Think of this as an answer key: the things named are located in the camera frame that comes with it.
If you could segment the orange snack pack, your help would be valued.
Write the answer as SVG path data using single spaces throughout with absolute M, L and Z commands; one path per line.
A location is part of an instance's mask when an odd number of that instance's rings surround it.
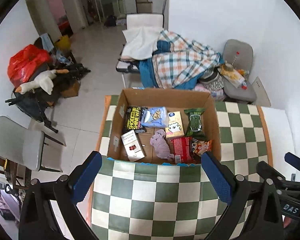
M 191 151 L 194 157 L 201 157 L 205 152 L 211 152 L 212 150 L 212 140 L 201 141 L 197 139 L 192 139 Z

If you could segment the red wipes pack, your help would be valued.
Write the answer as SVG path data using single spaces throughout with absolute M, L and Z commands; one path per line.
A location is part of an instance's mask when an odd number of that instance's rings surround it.
M 171 139 L 172 152 L 174 154 L 174 159 L 176 164 L 190 164 L 193 163 L 191 157 L 191 137 L 181 137 Z

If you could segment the green wipes pack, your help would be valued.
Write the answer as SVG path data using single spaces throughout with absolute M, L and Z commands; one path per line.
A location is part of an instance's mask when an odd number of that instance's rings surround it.
M 204 112 L 205 108 L 191 108 L 184 110 L 184 113 L 187 115 L 189 120 L 185 133 L 186 137 L 193 137 L 196 140 L 206 140 L 201 120 Z

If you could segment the white tissue pack red logo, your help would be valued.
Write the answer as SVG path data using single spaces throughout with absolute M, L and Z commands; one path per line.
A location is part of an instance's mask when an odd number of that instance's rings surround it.
M 129 161 L 135 162 L 145 157 L 142 146 L 134 130 L 121 135 L 121 140 Z

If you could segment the yellow bear tissue pack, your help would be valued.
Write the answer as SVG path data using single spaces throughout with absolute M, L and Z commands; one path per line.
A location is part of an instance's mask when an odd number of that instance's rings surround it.
M 183 137 L 184 129 L 180 111 L 169 112 L 168 118 L 168 126 L 165 128 L 166 139 Z

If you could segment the lilac cloth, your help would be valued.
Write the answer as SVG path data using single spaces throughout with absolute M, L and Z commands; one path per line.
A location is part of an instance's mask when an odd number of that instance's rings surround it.
M 157 130 L 150 139 L 150 145 L 153 146 L 158 158 L 174 161 L 174 154 L 170 152 L 170 147 L 165 137 L 166 133 L 163 129 Z

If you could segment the black shoe shine wipes pack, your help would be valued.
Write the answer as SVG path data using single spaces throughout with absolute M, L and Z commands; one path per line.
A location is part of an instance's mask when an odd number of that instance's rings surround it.
M 135 133 L 146 133 L 146 129 L 141 124 L 142 116 L 146 108 L 141 106 L 129 106 L 126 111 L 125 126 L 123 132 L 134 131 Z

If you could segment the light blue tissue pack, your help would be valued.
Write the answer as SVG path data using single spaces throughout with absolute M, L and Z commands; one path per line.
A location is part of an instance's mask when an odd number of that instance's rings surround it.
M 152 107 L 143 112 L 141 125 L 150 128 L 166 128 L 169 117 L 166 107 Z

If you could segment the grey chair at left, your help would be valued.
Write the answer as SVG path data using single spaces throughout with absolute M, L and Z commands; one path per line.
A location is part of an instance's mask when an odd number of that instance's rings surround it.
M 0 156 L 2 158 L 23 165 L 31 171 L 61 173 L 62 170 L 42 165 L 45 139 L 65 145 L 43 131 L 30 130 L 6 116 L 0 116 Z

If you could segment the green white checkered tablecloth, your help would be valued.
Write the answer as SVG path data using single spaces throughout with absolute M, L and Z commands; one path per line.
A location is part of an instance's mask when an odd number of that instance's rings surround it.
M 114 160 L 107 155 L 117 96 L 106 98 L 99 151 L 102 168 L 94 181 L 91 228 L 99 239 L 204 239 L 223 213 L 199 165 L 157 165 Z M 221 162 L 235 174 L 260 181 L 256 165 L 268 150 L 260 108 L 215 104 L 221 127 Z

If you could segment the black tripod pile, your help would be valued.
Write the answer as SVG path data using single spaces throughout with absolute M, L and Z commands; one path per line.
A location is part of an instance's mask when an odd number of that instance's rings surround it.
M 46 109 L 54 107 L 59 98 L 78 96 L 79 82 L 89 72 L 60 51 L 54 55 L 30 44 L 10 58 L 7 74 L 14 89 L 5 103 L 58 133 Z

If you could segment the small brown cardboard box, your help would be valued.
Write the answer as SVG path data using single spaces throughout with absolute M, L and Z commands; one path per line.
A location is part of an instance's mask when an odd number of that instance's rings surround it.
M 80 82 L 78 80 L 71 80 L 70 83 L 61 91 L 63 98 L 72 98 L 79 95 Z

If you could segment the floral pink cloth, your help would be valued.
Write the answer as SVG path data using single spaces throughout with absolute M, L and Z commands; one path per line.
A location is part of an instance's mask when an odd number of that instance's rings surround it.
M 211 98 L 213 98 L 213 100 L 215 101 L 223 101 L 226 98 L 226 95 L 224 94 L 224 89 L 209 90 L 200 83 L 196 84 L 193 90 L 198 92 L 209 93 L 211 95 Z

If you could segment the white goose plush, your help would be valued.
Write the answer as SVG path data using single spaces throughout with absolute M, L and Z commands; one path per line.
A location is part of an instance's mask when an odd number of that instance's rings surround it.
M 37 75 L 33 81 L 21 84 L 15 89 L 16 93 L 25 94 L 31 90 L 41 88 L 47 94 L 51 95 L 53 91 L 53 79 L 57 77 L 57 74 L 68 74 L 69 70 L 46 70 Z

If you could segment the yellow snack bag on chair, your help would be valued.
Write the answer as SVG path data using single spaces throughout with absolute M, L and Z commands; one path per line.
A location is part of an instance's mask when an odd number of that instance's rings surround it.
M 247 83 L 244 76 L 238 72 L 232 64 L 224 63 L 219 67 L 220 74 L 228 80 L 235 88 L 247 89 Z

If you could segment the striped black white cushion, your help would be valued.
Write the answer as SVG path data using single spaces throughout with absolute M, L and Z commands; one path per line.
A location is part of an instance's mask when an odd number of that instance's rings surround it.
M 219 71 L 214 69 L 210 74 L 205 74 L 199 79 L 204 88 L 210 91 L 218 91 L 224 88 L 224 81 Z

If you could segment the red plastic bag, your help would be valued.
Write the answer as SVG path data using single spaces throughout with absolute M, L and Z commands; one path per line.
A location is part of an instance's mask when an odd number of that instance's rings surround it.
M 29 81 L 36 70 L 45 63 L 51 63 L 49 53 L 29 44 L 10 58 L 7 75 L 14 87 Z

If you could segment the grey padded chair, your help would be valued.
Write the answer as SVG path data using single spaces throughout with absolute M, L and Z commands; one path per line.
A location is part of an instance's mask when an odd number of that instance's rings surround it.
M 253 103 L 257 96 L 248 81 L 253 65 L 254 52 L 251 45 L 236 39 L 226 41 L 223 49 L 223 60 L 230 63 L 233 68 L 244 78 L 244 86 L 236 88 L 224 78 L 224 92 L 230 101 Z

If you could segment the blue blanket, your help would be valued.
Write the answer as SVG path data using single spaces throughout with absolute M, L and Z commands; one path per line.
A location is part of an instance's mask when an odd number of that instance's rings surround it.
M 160 51 L 157 49 L 153 55 L 155 55 L 159 52 Z M 140 76 L 141 76 L 141 82 L 143 84 L 143 87 L 145 87 L 145 88 L 159 88 L 156 84 L 154 74 L 153 74 L 152 57 L 139 62 L 139 71 L 140 71 Z

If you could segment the plaid blanket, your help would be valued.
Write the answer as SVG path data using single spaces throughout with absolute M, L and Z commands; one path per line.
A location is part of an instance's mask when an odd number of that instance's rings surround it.
M 168 30 L 160 32 L 157 48 L 152 64 L 159 88 L 193 89 L 200 77 L 223 62 L 210 46 Z

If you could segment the white cloth on bed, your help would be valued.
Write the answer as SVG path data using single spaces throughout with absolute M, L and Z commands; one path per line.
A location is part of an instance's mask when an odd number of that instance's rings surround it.
M 157 50 L 157 41 L 162 27 L 139 27 L 123 30 L 126 44 L 120 59 L 123 61 L 146 60 Z

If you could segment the folding bed frame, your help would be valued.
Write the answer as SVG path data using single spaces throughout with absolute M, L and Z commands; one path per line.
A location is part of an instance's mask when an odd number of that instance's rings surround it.
M 140 74 L 137 66 L 130 62 L 118 61 L 115 67 L 116 71 L 121 74 L 124 88 L 127 88 L 125 74 Z

